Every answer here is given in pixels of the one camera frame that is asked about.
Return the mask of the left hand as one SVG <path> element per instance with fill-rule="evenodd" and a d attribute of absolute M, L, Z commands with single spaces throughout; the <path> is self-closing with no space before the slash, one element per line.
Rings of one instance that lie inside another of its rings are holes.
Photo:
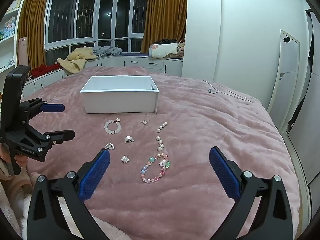
<path fill-rule="evenodd" d="M 2 144 L 0 148 L 0 156 L 2 160 L 6 161 L 7 163 L 11 163 L 10 153 Z M 27 166 L 28 157 L 26 157 L 25 155 L 15 155 L 15 160 L 20 167 Z"/>

